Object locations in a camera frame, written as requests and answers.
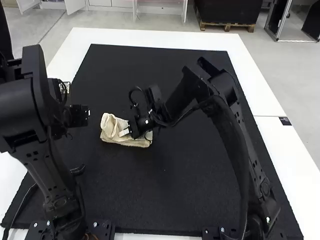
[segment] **gray floor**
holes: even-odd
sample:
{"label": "gray floor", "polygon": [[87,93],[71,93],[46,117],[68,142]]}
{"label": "gray floor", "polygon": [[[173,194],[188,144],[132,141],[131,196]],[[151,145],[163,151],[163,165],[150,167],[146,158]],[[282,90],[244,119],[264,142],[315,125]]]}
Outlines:
{"label": "gray floor", "polygon": [[[143,14],[133,23],[132,13],[121,12],[79,11],[67,15],[61,10],[33,9],[23,16],[14,8],[6,8],[5,12],[15,56],[20,56],[22,46],[40,43],[47,65],[73,27],[200,32],[192,8],[188,11],[186,24],[173,15]],[[260,14],[255,33],[241,28],[232,28],[231,32],[242,38],[320,168],[320,43],[273,42],[263,29],[266,18],[266,13]],[[284,38],[305,37],[295,21],[295,16],[288,21]],[[206,32],[224,31],[217,27],[207,29],[203,34]]]}

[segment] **cloth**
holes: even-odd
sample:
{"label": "cloth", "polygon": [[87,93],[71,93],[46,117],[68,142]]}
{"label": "cloth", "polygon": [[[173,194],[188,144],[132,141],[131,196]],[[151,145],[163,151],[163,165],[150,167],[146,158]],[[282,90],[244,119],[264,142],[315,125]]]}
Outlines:
{"label": "cloth", "polygon": [[100,127],[102,129],[100,138],[107,143],[140,148],[147,148],[152,143],[152,131],[147,132],[137,139],[133,139],[130,134],[121,136],[120,132],[128,128],[128,121],[116,117],[111,113],[104,113],[102,115]]}

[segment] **black rubber mat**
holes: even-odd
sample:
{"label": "black rubber mat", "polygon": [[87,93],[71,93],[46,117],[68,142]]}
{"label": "black rubber mat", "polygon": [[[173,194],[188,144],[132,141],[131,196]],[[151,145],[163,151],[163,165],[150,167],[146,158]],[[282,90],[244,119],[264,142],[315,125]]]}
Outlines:
{"label": "black rubber mat", "polygon": [[[200,236],[202,227],[238,226],[236,177],[218,131],[204,113],[195,112],[176,127],[162,129],[147,149],[100,140],[103,113],[129,118],[132,87],[158,84],[166,99],[180,82],[182,67],[201,56],[237,79],[224,51],[91,45],[71,85],[72,103],[90,107],[89,126],[72,129],[73,140],[57,143],[70,169],[86,164],[77,180],[88,218],[110,219],[117,232],[126,233]],[[276,224],[288,237],[302,239],[239,82],[237,86],[246,127],[281,205]],[[2,226],[12,219],[32,183],[27,175]],[[28,228],[32,221],[43,219],[42,201],[38,191],[14,227]]]}

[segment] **black case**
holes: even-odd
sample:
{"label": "black case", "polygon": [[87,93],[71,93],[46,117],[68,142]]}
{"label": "black case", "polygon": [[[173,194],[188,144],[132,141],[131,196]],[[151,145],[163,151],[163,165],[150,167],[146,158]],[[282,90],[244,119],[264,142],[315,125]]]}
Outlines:
{"label": "black case", "polygon": [[255,24],[263,0],[194,0],[206,23]]}

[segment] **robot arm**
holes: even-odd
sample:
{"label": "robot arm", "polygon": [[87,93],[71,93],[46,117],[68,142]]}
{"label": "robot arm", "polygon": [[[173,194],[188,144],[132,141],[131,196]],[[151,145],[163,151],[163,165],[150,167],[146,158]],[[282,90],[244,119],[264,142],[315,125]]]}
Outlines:
{"label": "robot arm", "polygon": [[52,238],[61,234],[65,240],[80,240],[86,231],[81,189],[55,140],[68,128],[86,126],[89,109],[65,106],[66,86],[47,78],[39,45],[24,47],[22,59],[0,60],[0,151],[18,159],[41,189]]}
{"label": "robot arm", "polygon": [[[135,115],[129,121],[128,132],[136,139],[155,127],[174,127],[201,109],[216,126],[239,184],[241,203],[237,239],[265,239],[274,226],[280,207],[244,124],[235,81],[228,72],[217,69],[203,57],[196,64],[185,66],[182,72],[181,82],[165,102],[161,100],[158,86],[145,90],[136,87],[130,91],[129,99]],[[134,91],[143,92],[146,114],[132,99]],[[194,99],[198,104],[186,110]],[[206,239],[209,232],[204,228],[202,238]],[[224,230],[219,231],[219,236],[231,239]]]}

